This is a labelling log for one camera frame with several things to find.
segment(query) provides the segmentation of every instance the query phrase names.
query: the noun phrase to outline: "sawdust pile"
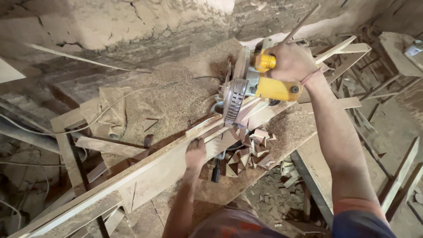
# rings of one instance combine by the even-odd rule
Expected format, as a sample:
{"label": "sawdust pile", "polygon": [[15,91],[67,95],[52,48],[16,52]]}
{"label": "sawdust pile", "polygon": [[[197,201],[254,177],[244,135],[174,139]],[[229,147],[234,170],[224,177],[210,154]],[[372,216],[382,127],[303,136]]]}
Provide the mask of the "sawdust pile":
{"label": "sawdust pile", "polygon": [[[221,84],[215,78],[195,77],[225,76],[228,59],[233,60],[239,49],[236,39],[228,40],[125,82],[128,92],[171,82],[178,84],[141,91],[126,98],[127,129],[121,141],[142,145],[145,135],[154,134],[153,147],[159,149],[181,137],[190,125],[210,114],[215,103],[212,95]],[[159,122],[144,132],[141,123],[147,118],[159,119]]]}
{"label": "sawdust pile", "polygon": [[294,104],[282,111],[264,126],[266,131],[276,135],[277,140],[269,143],[269,150],[275,158],[292,152],[298,147],[299,141],[305,141],[316,133],[316,122],[312,114],[307,114],[303,108]]}

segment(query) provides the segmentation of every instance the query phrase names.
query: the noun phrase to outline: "electrical cable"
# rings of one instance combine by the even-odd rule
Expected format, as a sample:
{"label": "electrical cable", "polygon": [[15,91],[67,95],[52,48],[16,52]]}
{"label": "electrical cable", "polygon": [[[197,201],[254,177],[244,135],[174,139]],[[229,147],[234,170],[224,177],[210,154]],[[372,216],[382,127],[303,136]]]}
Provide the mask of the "electrical cable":
{"label": "electrical cable", "polygon": [[222,81],[225,78],[224,77],[215,77],[215,76],[201,76],[201,77],[195,77],[194,79],[204,78],[204,77],[211,77],[211,78],[217,78],[218,80]]}
{"label": "electrical cable", "polygon": [[137,90],[135,90],[135,91],[133,91],[133,92],[130,92],[130,93],[128,93],[127,95],[125,95],[125,96],[123,96],[123,97],[121,97],[121,98],[119,98],[117,101],[115,101],[114,103],[112,103],[110,106],[108,106],[92,123],[90,123],[88,126],[85,126],[85,127],[83,127],[83,128],[80,128],[80,129],[76,129],[76,130],[71,130],[71,131],[66,131],[66,132],[60,132],[60,133],[41,133],[41,132],[38,132],[38,131],[33,131],[33,130],[28,130],[27,128],[25,128],[25,127],[22,127],[21,125],[19,125],[19,124],[17,124],[15,121],[13,121],[12,119],[10,119],[10,118],[8,118],[7,116],[5,116],[5,115],[3,115],[3,114],[1,114],[0,113],[0,116],[1,117],[3,117],[4,119],[6,119],[6,120],[8,120],[10,123],[12,123],[13,125],[15,125],[15,126],[17,126],[17,127],[19,127],[20,129],[22,129],[22,130],[25,130],[25,131],[27,131],[27,132],[31,132],[31,133],[34,133],[34,134],[38,134],[38,135],[44,135],[44,136],[55,136],[55,135],[64,135],[64,134],[69,134],[69,133],[72,133],[72,132],[77,132],[77,131],[82,131],[82,130],[85,130],[85,129],[87,129],[87,128],[89,128],[90,126],[92,126],[94,123],[96,123],[109,109],[111,109],[114,105],[116,105],[118,102],[120,102],[121,100],[123,100],[124,98],[126,98],[127,96],[129,96],[129,95],[132,95],[132,94],[134,94],[134,93],[137,93],[137,92],[140,92],[140,91],[142,91],[142,90],[146,90],[146,89],[158,89],[158,88],[164,88],[164,87],[168,87],[168,86],[171,86],[171,85],[175,85],[175,84],[177,84],[178,82],[173,82],[173,83],[168,83],[168,84],[166,84],[166,85],[162,85],[162,86],[153,86],[153,87],[147,87],[147,88],[142,88],[142,89],[137,89]]}
{"label": "electrical cable", "polygon": [[50,183],[49,183],[49,178],[47,176],[46,170],[44,169],[43,165],[35,158],[30,157],[31,159],[35,160],[35,162],[37,162],[38,166],[40,166],[43,169],[44,175],[46,176],[46,182],[47,182],[47,191],[46,191],[46,195],[44,196],[44,201],[47,198],[47,195],[49,194],[49,190],[50,190]]}
{"label": "electrical cable", "polygon": [[17,210],[16,208],[12,207],[11,205],[9,205],[7,202],[0,200],[1,203],[3,203],[4,205],[10,207],[12,210],[14,210],[16,212],[16,214],[18,214],[18,218],[19,218],[19,223],[18,223],[18,230],[21,229],[21,221],[22,221],[22,215],[19,212],[19,210]]}
{"label": "electrical cable", "polygon": [[[13,165],[22,165],[22,166],[40,166],[36,163],[19,163],[19,162],[10,162],[10,161],[0,161],[0,163],[5,164],[13,164]],[[44,167],[66,167],[66,165],[63,164],[42,164]]]}

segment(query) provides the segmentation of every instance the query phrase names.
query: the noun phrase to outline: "dusty wall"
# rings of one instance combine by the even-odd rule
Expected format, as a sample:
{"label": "dusty wall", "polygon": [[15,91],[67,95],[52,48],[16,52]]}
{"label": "dusty wall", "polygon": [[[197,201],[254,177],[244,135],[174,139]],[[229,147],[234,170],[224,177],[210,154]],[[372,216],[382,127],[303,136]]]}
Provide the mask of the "dusty wall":
{"label": "dusty wall", "polygon": [[423,2],[395,0],[377,19],[375,25],[383,31],[404,33],[423,40]]}
{"label": "dusty wall", "polygon": [[[340,8],[342,2],[321,1],[321,9],[304,27],[309,34],[304,30],[302,34],[352,32],[382,11],[384,1],[348,1]],[[315,3],[315,0],[8,0],[0,3],[0,36],[118,67],[148,68],[193,55],[232,37],[241,41],[274,34],[281,37]],[[136,77],[133,73],[12,43],[0,42],[0,56],[13,66],[31,65],[39,70],[36,76],[1,84],[0,97],[45,119],[97,97],[99,86],[117,86]],[[40,108],[44,111],[47,108],[49,113],[40,114],[43,111]]]}

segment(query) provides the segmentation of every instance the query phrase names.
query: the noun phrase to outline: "yellow circular saw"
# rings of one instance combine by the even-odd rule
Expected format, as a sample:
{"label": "yellow circular saw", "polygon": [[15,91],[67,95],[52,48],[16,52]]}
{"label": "yellow circular saw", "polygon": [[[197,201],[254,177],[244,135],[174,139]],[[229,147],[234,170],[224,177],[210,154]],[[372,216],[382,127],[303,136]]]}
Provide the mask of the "yellow circular saw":
{"label": "yellow circular saw", "polygon": [[298,100],[301,83],[282,82],[264,76],[267,70],[276,65],[276,58],[269,54],[273,44],[272,39],[265,38],[256,45],[253,53],[244,46],[234,67],[228,63],[228,73],[222,85],[223,118],[226,123],[235,122],[245,96],[272,99],[271,105]]}

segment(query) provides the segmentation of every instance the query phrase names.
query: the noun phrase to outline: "wooden stick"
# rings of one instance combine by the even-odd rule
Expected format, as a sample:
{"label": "wooden stick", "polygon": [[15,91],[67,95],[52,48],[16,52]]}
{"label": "wooden stick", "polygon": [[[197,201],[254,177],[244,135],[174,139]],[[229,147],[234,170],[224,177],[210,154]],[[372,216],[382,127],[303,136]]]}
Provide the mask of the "wooden stick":
{"label": "wooden stick", "polygon": [[348,38],[347,40],[339,43],[338,45],[336,45],[332,49],[326,51],[325,53],[323,53],[319,56],[317,56],[316,58],[314,58],[314,60],[316,61],[316,64],[320,64],[321,62],[323,62],[324,60],[326,60],[330,56],[336,54],[338,51],[345,48],[347,45],[349,45],[356,38],[357,38],[356,36],[351,36],[350,38]]}
{"label": "wooden stick", "polygon": [[407,151],[407,154],[405,155],[404,159],[402,160],[401,165],[398,167],[398,170],[393,178],[393,180],[388,184],[387,188],[389,188],[389,191],[386,193],[386,196],[382,198],[382,212],[386,213],[388,211],[388,208],[390,207],[392,201],[395,198],[395,195],[397,194],[398,190],[401,187],[402,182],[405,179],[405,176],[407,172],[409,171],[411,164],[414,161],[414,158],[416,158],[418,149],[419,149],[419,142],[420,137],[414,138],[413,142],[411,143],[410,148]]}
{"label": "wooden stick", "polygon": [[291,32],[279,43],[279,45],[285,44],[289,39],[291,39],[295,33],[302,27],[304,22],[313,14],[315,11],[317,11],[320,8],[320,4],[316,4],[308,13],[307,15],[291,30]]}

